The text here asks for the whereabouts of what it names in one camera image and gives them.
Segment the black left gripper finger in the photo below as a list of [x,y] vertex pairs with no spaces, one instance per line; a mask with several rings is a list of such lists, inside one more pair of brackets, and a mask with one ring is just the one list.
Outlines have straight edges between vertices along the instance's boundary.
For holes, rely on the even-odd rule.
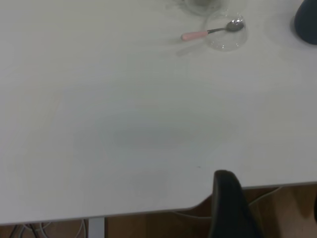
[[218,170],[214,173],[209,237],[263,237],[240,182],[233,172]]

